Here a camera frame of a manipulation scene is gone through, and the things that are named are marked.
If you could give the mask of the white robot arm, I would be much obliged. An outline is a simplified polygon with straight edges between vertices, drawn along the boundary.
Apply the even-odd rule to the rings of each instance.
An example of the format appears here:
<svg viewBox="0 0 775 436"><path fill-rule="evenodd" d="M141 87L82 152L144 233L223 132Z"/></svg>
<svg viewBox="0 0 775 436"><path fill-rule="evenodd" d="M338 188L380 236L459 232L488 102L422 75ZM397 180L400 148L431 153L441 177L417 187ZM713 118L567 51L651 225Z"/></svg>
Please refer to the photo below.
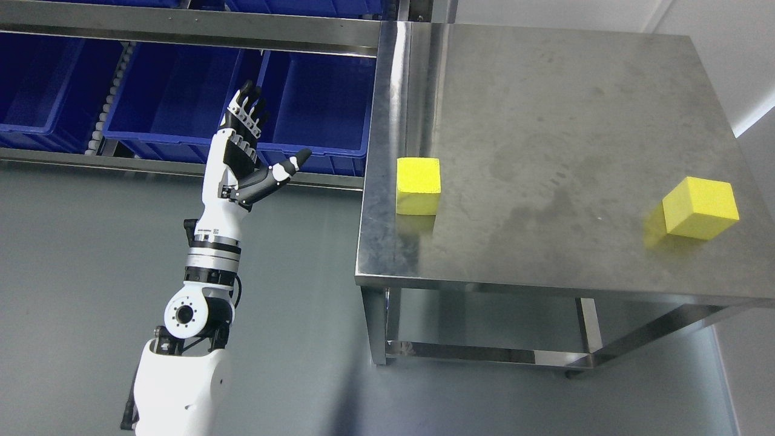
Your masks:
<svg viewBox="0 0 775 436"><path fill-rule="evenodd" d="M240 303L240 224L186 220L183 287L143 347L120 428L136 435L210 435L231 383L226 346Z"/></svg>

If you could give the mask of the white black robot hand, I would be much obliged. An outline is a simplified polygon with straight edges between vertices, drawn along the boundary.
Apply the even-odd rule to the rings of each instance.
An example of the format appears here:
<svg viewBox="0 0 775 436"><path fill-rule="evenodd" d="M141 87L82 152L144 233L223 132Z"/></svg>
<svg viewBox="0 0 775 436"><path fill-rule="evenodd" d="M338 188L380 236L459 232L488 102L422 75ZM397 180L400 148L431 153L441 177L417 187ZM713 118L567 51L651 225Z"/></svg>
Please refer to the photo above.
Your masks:
<svg viewBox="0 0 775 436"><path fill-rule="evenodd" d="M239 241L241 221L252 206L287 185L312 156L303 148L264 165L257 146L268 117L262 89L246 81L226 105L211 138L202 186L205 209L196 226L186 229L190 245L219 238Z"/></svg>

